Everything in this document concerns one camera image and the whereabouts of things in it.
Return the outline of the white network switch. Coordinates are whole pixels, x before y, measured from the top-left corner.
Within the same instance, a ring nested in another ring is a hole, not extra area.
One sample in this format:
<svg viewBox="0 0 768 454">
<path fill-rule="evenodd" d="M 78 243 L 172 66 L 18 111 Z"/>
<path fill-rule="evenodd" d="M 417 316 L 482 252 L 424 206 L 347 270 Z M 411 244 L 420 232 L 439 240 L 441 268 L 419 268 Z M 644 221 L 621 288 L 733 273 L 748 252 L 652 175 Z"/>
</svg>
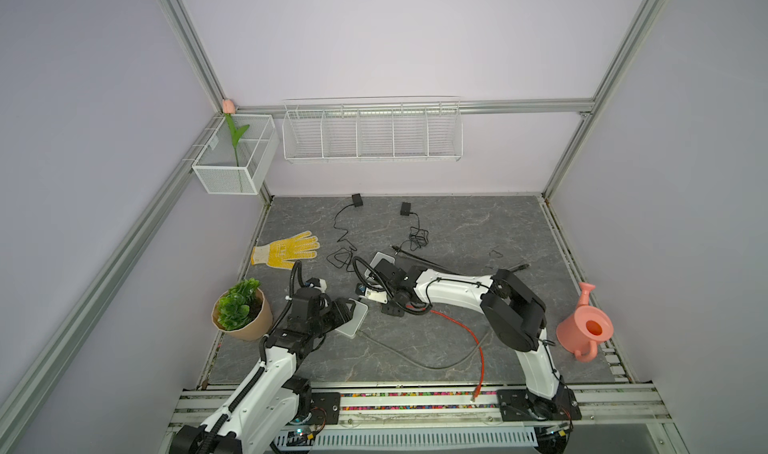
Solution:
<svg viewBox="0 0 768 454">
<path fill-rule="evenodd" d="M 383 252 L 377 252 L 370 262 L 370 266 L 373 270 L 383 273 L 385 271 L 391 271 L 396 267 L 396 259 Z"/>
<path fill-rule="evenodd" d="M 368 310 L 367 304 L 354 300 L 353 305 L 350 305 L 351 319 L 336 328 L 335 331 L 349 339 L 354 339 L 365 320 Z"/>
</svg>

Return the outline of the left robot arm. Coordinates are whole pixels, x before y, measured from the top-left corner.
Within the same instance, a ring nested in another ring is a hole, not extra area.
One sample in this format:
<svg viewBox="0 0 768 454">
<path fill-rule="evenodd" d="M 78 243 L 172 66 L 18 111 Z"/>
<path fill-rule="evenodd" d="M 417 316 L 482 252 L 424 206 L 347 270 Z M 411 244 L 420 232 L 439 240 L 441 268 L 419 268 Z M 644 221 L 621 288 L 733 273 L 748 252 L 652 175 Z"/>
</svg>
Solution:
<svg viewBox="0 0 768 454">
<path fill-rule="evenodd" d="M 355 303 L 332 299 L 325 281 L 302 277 L 296 261 L 288 303 L 259 341 L 260 359 L 213 414 L 197 426 L 184 425 L 170 453 L 263 453 L 289 422 L 311 411 L 310 381 L 296 375 L 301 363 L 332 331 L 350 323 Z"/>
</svg>

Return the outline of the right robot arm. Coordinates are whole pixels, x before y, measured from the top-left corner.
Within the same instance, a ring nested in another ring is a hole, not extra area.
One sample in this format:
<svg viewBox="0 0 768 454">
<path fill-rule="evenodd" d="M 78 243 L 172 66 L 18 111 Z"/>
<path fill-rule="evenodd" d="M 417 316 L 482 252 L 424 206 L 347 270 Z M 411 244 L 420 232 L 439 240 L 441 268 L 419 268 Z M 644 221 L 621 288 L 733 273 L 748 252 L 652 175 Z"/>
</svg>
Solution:
<svg viewBox="0 0 768 454">
<path fill-rule="evenodd" d="M 381 294 L 404 313 L 434 313 L 446 304 L 482 313 L 492 332 L 515 351 L 525 376 L 524 416 L 538 421 L 581 418 L 578 401 L 555 367 L 547 334 L 546 305 L 512 270 L 466 276 L 413 265 L 405 270 L 381 259 L 358 270 L 360 292 Z"/>
</svg>

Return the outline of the yellow white work glove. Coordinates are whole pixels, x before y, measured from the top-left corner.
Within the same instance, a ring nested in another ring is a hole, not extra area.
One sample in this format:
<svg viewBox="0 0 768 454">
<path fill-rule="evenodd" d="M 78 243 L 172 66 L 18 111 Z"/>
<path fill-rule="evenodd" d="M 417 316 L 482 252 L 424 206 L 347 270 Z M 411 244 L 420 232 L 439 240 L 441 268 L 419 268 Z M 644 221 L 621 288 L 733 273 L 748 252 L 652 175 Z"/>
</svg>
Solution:
<svg viewBox="0 0 768 454">
<path fill-rule="evenodd" d="M 254 246 L 250 264 L 290 270 L 296 261 L 314 259 L 319 248 L 318 237 L 307 230 L 270 244 Z"/>
</svg>

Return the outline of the potted green plant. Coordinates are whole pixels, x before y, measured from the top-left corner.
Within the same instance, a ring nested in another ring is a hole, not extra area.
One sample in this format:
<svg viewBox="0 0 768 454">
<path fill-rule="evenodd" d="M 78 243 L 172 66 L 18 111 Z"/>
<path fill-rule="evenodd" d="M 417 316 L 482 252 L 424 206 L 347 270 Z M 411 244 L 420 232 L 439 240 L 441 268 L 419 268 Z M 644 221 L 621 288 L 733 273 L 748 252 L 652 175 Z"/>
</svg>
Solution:
<svg viewBox="0 0 768 454">
<path fill-rule="evenodd" d="M 261 282 L 249 278 L 230 287 L 217 299 L 211 320 L 217 329 L 232 338 L 257 341 L 273 327 L 274 316 L 261 290 Z"/>
</svg>

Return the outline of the small white mesh basket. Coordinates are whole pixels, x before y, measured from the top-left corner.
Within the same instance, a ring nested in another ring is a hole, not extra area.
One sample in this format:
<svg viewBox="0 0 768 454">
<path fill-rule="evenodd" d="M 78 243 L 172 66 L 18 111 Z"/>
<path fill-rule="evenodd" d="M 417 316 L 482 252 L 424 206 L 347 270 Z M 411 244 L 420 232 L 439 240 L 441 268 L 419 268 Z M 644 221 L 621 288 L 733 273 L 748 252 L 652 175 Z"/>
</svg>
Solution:
<svg viewBox="0 0 768 454">
<path fill-rule="evenodd" d="M 209 194 L 257 195 L 278 145 L 271 115 L 224 114 L 192 168 Z"/>
</svg>

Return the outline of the pink watering can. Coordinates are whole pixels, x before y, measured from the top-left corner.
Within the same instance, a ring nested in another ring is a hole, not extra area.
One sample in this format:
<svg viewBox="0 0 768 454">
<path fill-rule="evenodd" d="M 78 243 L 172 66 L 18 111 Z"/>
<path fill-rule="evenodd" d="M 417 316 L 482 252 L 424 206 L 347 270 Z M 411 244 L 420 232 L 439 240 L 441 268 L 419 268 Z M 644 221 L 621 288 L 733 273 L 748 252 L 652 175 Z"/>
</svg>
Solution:
<svg viewBox="0 0 768 454">
<path fill-rule="evenodd" d="M 572 353 L 577 361 L 588 363 L 598 354 L 601 343 L 614 334 L 609 316 L 590 304 L 590 295 L 595 285 L 580 282 L 581 295 L 574 312 L 562 321 L 556 329 L 560 345 Z"/>
</svg>

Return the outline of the artificial pink tulip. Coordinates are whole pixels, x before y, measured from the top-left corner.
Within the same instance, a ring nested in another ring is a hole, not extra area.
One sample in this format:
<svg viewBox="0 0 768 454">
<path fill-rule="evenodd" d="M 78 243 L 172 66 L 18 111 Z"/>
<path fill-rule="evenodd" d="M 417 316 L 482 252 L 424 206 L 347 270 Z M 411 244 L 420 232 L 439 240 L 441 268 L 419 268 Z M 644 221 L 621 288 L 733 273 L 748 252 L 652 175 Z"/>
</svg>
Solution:
<svg viewBox="0 0 768 454">
<path fill-rule="evenodd" d="M 235 122 L 233 116 L 234 114 L 236 114 L 237 108 L 234 102 L 232 102 L 232 100 L 222 100 L 221 107 L 225 117 L 226 124 L 230 132 L 231 144 L 232 144 L 233 153 L 235 157 L 235 165 L 239 167 L 240 160 L 239 160 L 238 145 L 240 140 L 242 140 L 242 137 L 244 136 L 244 134 L 248 132 L 250 125 L 249 124 L 238 125 Z"/>
</svg>

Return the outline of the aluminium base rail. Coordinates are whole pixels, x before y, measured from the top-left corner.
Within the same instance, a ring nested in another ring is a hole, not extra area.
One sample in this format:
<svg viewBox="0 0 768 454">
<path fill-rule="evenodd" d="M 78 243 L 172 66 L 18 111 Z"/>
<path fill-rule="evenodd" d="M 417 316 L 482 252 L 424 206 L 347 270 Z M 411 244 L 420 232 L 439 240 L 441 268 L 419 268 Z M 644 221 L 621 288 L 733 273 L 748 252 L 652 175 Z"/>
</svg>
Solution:
<svg viewBox="0 0 768 454">
<path fill-rule="evenodd" d="M 331 450 L 416 451 L 480 447 L 534 447 L 575 427 L 639 425 L 657 453 L 687 447 L 656 387 L 646 384 L 575 384 L 572 412 L 537 421 L 526 417 L 522 388 L 490 384 L 473 398 L 466 384 L 321 386 L 314 408 L 277 430 L 285 453 Z"/>
</svg>

